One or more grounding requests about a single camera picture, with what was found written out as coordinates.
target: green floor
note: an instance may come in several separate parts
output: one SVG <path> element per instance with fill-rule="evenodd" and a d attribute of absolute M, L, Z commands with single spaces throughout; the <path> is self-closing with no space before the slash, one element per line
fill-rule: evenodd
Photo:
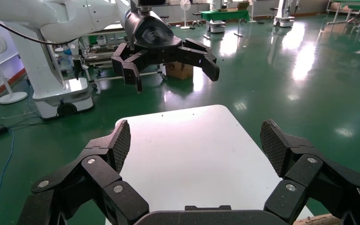
<path fill-rule="evenodd" d="M 323 24 L 333 17 L 325 17 L 297 18 L 286 36 L 277 37 L 269 22 L 242 26 L 240 39 L 233 35 L 236 24 L 228 24 L 226 33 L 212 35 L 211 41 L 203 40 L 203 29 L 175 29 L 180 38 L 213 47 L 221 71 L 218 82 L 199 71 L 188 80 L 164 82 L 150 75 L 142 78 L 142 94 L 122 80 L 102 82 L 92 110 L 48 125 L 15 128 L 14 153 L 0 191 L 0 225 L 17 222 L 36 179 L 73 160 L 90 139 L 109 134 L 118 119 L 148 113 L 221 104 L 259 146 L 261 122 L 272 118 L 285 132 L 308 138 L 328 158 L 360 172 L 360 32 L 349 36 L 351 27 L 344 24 L 331 31 Z M 16 89 L 26 90 L 27 85 Z M 1 119 L 26 109 L 25 101 L 0 105 L 0 124 L 27 118 Z M 11 141 L 9 134 L 0 137 L 0 173 Z M 314 214 L 326 212 L 317 202 L 308 207 Z M 69 224 L 103 225 L 104 217 L 87 203 Z"/>

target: robotic hand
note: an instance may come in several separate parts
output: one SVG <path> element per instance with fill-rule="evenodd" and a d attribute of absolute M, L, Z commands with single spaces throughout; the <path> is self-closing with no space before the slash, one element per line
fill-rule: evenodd
<path fill-rule="evenodd" d="M 164 3 L 165 0 L 131 2 L 123 23 L 130 44 L 122 43 L 115 51 L 114 72 L 124 78 L 125 84 L 135 85 L 139 93 L 142 91 L 139 71 L 152 64 L 177 61 L 201 67 L 212 81 L 217 81 L 220 70 L 212 49 L 189 38 L 183 42 L 148 8 Z"/>

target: stool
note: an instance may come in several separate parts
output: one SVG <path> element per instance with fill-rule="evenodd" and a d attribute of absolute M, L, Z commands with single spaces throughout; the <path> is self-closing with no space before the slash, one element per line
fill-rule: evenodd
<path fill-rule="evenodd" d="M 193 24 L 192 24 L 192 25 L 195 26 L 195 24 L 196 24 L 196 25 L 198 25 L 198 26 L 202 26 L 202 22 L 199 21 L 199 16 L 201 15 L 201 13 L 200 13 L 200 12 L 197 12 L 197 13 L 193 13 L 193 15 L 196 16 L 196 20 L 193 21 Z"/>
<path fill-rule="evenodd" d="M 272 11 L 272 12 L 271 12 L 272 14 L 270 15 L 270 19 L 271 19 L 271 20 L 274 20 L 274 17 L 276 16 L 275 11 L 277 11 L 278 8 L 270 8 L 270 10 Z"/>
<path fill-rule="evenodd" d="M 164 20 L 164 23 L 166 23 L 166 25 L 168 25 L 168 27 L 171 27 L 170 24 L 169 24 L 168 22 L 166 22 L 166 19 L 169 18 L 168 15 L 162 15 L 162 16 L 160 16 L 160 17 L 161 17 L 161 19 Z"/>

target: cardboard box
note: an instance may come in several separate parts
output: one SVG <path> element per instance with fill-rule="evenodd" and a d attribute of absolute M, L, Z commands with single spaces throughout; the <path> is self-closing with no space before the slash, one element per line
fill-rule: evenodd
<path fill-rule="evenodd" d="M 167 76 L 172 76 L 179 79 L 186 79 L 187 77 L 191 77 L 194 74 L 194 67 L 184 63 L 166 63 L 165 68 Z"/>

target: metal frame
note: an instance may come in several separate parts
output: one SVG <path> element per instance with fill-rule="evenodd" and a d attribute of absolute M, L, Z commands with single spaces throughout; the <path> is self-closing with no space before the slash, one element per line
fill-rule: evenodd
<path fill-rule="evenodd" d="M 328 0 L 328 4 L 327 4 L 327 6 L 326 6 L 326 12 L 327 13 L 329 13 L 329 12 L 336 12 L 337 10 L 334 10 L 334 9 L 330 9 L 329 7 L 330 7 L 330 3 L 331 2 L 334 2 L 333 0 Z M 339 12 L 340 13 L 347 13 L 347 10 L 342 10 L 342 9 L 340 9 L 339 10 Z M 360 10 L 358 10 L 358 11 L 351 11 L 351 14 L 360 14 Z"/>
<path fill-rule="evenodd" d="M 350 19 L 350 15 L 351 15 L 351 12 L 352 12 L 352 9 L 350 9 L 348 11 L 347 18 L 344 21 L 336 21 L 336 19 L 338 18 L 338 15 L 339 15 L 339 10 L 340 10 L 340 6 L 336 10 L 336 14 L 335 14 L 335 18 L 333 18 L 333 22 L 328 22 L 328 23 L 326 23 L 327 25 L 348 23 L 348 20 Z"/>
<path fill-rule="evenodd" d="M 88 78 L 89 83 L 91 84 L 93 89 L 97 88 L 96 82 L 100 82 L 100 81 L 109 81 L 109 80 L 117 80 L 117 79 L 123 79 L 123 77 L 121 76 L 115 76 L 115 77 L 103 77 L 103 78 L 97 78 L 97 79 L 92 79 L 90 77 L 89 74 L 89 67 L 87 65 L 82 65 L 82 69 L 84 69 L 85 73 L 86 73 L 86 77 Z M 157 72 L 150 72 L 150 73 L 143 73 L 140 74 L 140 76 L 146 76 L 146 75 L 154 75 L 154 74 L 159 74 L 162 78 L 162 80 L 166 80 L 167 76 L 164 72 L 164 67 L 163 64 L 159 65 L 159 70 Z"/>

